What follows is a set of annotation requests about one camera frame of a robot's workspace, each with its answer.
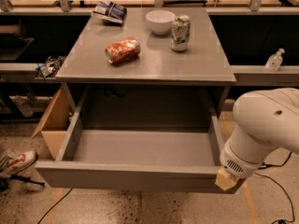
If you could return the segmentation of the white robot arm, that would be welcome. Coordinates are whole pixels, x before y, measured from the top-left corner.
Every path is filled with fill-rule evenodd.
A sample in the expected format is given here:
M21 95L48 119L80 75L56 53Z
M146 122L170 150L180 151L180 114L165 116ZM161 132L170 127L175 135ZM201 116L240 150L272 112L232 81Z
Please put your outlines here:
M221 151L215 184L226 191L246 179L282 147L299 153L299 90L251 91L233 106L235 129Z

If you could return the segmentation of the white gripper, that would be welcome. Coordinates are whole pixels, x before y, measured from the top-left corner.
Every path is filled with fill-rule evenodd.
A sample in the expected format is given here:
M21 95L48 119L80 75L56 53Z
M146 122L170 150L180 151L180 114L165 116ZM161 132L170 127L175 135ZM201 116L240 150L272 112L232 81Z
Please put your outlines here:
M260 167L262 161L246 161L235 154L229 142L226 142L220 155L223 167L217 172L215 185L223 191L233 188L237 181L246 179Z

